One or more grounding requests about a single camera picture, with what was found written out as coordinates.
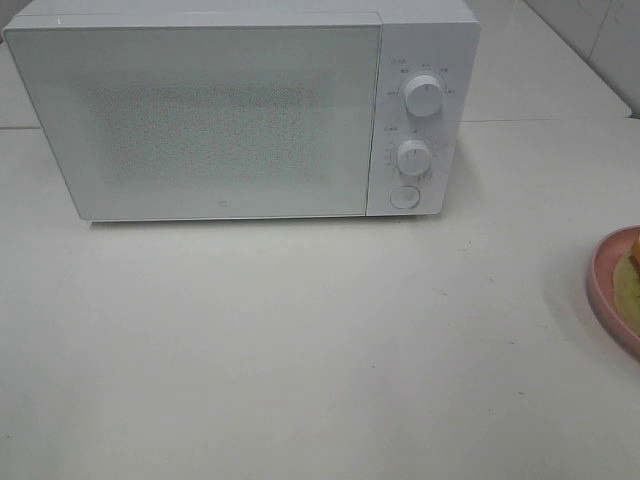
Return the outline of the round white door button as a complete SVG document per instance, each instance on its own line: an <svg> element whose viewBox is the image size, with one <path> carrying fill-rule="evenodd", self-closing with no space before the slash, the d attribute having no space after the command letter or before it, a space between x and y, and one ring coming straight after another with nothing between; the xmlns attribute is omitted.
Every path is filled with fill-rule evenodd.
<svg viewBox="0 0 640 480"><path fill-rule="evenodd" d="M395 209L413 209L420 203L421 195L415 186L399 186L392 190L390 203Z"/></svg>

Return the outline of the pink round plate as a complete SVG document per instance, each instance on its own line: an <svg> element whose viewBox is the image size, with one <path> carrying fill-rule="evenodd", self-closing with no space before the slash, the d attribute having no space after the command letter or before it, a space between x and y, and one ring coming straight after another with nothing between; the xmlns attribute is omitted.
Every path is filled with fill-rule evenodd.
<svg viewBox="0 0 640 480"><path fill-rule="evenodd" d="M595 317L611 338L636 361L639 361L639 334L615 308L614 270L638 236L638 225L624 227L605 236L594 248L586 274L587 298Z"/></svg>

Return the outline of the upper white power knob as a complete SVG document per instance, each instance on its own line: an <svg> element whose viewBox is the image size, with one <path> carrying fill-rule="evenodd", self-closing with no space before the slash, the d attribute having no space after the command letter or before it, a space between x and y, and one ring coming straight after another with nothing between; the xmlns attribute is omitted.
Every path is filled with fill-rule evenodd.
<svg viewBox="0 0 640 480"><path fill-rule="evenodd" d="M442 107L444 88L431 74L422 73L410 78L402 92L407 111L416 117L430 117Z"/></svg>

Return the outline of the lower white timer knob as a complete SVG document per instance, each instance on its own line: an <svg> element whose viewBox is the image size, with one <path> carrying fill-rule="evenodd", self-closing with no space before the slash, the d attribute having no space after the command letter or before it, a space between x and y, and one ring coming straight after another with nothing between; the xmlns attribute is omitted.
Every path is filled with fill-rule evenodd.
<svg viewBox="0 0 640 480"><path fill-rule="evenodd" d="M396 164L401 174L416 177L428 171L432 157L433 154L426 142L411 139L398 147Z"/></svg>

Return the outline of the white microwave oven body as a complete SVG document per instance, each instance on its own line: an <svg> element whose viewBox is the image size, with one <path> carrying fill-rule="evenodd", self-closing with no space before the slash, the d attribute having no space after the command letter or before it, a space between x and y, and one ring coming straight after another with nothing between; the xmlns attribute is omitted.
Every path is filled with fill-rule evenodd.
<svg viewBox="0 0 640 480"><path fill-rule="evenodd" d="M481 30L461 1L34 1L13 17L3 38L10 51L7 35L15 30L357 26L380 30L364 213L215 219L436 214L443 206ZM435 76L444 88L442 107L426 118L407 111L402 92L422 73ZM401 174L396 164L398 147L411 139L426 142L433 154L428 171L416 177ZM420 203L395 209L392 190L408 185L419 189Z"/></svg>

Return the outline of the white microwave door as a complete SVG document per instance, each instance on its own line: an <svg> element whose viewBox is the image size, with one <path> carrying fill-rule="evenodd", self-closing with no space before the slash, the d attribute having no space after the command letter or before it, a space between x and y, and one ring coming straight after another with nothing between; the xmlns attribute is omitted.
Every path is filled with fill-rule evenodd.
<svg viewBox="0 0 640 480"><path fill-rule="evenodd" d="M15 30L82 219L361 215L380 30Z"/></svg>

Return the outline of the white bread sandwich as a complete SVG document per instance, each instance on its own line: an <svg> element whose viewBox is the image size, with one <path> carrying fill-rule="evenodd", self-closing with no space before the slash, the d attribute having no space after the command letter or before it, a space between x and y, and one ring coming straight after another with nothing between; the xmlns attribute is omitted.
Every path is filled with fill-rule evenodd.
<svg viewBox="0 0 640 480"><path fill-rule="evenodd" d="M639 328L639 239L619 259L613 274L614 304L621 318Z"/></svg>

